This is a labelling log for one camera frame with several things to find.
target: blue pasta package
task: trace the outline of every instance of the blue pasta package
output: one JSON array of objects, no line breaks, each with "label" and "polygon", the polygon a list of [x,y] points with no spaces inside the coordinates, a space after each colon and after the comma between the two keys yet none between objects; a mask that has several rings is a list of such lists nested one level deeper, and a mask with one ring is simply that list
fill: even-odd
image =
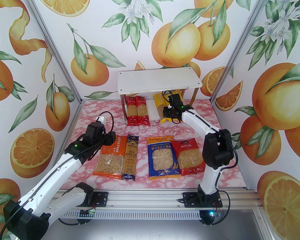
[{"label": "blue pasta package", "polygon": [[172,139],[173,136],[147,138],[150,180],[181,177]]}]

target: wooden shelf leg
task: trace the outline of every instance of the wooden shelf leg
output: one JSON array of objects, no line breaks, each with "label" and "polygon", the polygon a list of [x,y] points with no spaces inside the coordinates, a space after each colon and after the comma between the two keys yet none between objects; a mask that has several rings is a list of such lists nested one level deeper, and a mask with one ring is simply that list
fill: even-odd
[{"label": "wooden shelf leg", "polygon": [[123,120],[125,122],[127,122],[128,121],[128,117],[127,117],[127,112],[126,112],[126,108],[125,108],[126,95],[125,94],[120,95],[120,99],[121,99],[121,106],[122,106],[122,111],[123,111]]},{"label": "wooden shelf leg", "polygon": [[193,95],[191,97],[190,104],[189,104],[190,106],[192,106],[192,104],[195,102],[195,99],[196,99],[198,91],[199,91],[199,88],[195,88],[194,89]]}]

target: orange pasta package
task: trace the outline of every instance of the orange pasta package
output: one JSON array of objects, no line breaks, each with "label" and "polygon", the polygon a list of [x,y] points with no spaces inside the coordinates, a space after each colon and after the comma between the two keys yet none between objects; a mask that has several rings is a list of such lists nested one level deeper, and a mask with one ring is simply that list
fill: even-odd
[{"label": "orange pasta package", "polygon": [[181,175],[190,175],[205,171],[205,162],[196,139],[172,140],[171,144],[178,160]]},{"label": "orange pasta package", "polygon": [[146,99],[141,96],[136,96],[135,99],[136,99],[136,110],[138,113],[138,125],[150,126]]},{"label": "orange pasta package", "polygon": [[128,136],[117,135],[110,146],[102,146],[93,175],[121,180]]},{"label": "orange pasta package", "polygon": [[138,113],[137,113],[137,103],[135,97],[127,97],[127,117],[128,126],[138,125]]}]

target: black mounting bracket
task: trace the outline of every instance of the black mounting bracket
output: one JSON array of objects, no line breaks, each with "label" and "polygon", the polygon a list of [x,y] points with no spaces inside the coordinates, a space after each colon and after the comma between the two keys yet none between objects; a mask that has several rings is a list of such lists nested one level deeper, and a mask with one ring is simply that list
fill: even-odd
[{"label": "black mounting bracket", "polygon": [[185,208],[216,208],[222,207],[219,191],[213,194],[205,194],[198,186],[198,192],[183,192],[182,199],[178,201],[184,204]]}]

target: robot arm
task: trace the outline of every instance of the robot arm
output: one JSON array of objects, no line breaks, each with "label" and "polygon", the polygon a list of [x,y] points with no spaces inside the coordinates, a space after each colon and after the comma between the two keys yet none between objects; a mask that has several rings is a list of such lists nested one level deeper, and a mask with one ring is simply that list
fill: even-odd
[{"label": "robot arm", "polygon": [[93,188],[85,183],[77,184],[69,193],[51,202],[69,176],[87,160],[91,160],[103,146],[110,146],[116,133],[106,133],[102,123],[88,125],[86,133],[71,143],[49,173],[18,202],[10,200],[4,207],[5,227],[22,240],[40,240],[49,225],[62,214],[83,202],[90,203]]}]

